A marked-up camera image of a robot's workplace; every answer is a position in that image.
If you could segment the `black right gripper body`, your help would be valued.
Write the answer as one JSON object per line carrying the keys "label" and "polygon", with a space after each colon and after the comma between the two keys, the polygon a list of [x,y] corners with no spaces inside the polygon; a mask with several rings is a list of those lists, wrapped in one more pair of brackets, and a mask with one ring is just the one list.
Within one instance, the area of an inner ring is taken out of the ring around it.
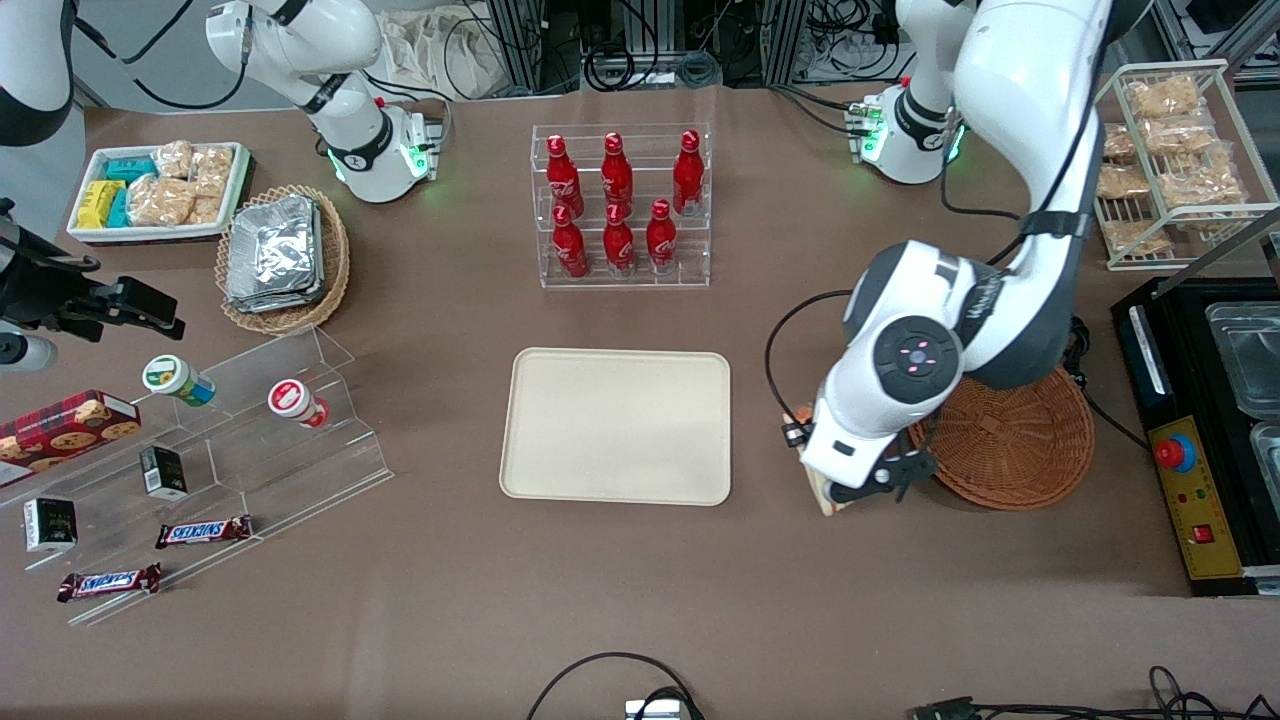
{"label": "black right gripper body", "polygon": [[88,274],[101,263],[72,258],[12,218],[15,204],[1,201],[3,320],[26,331],[58,329],[58,307],[73,293],[97,284]]}

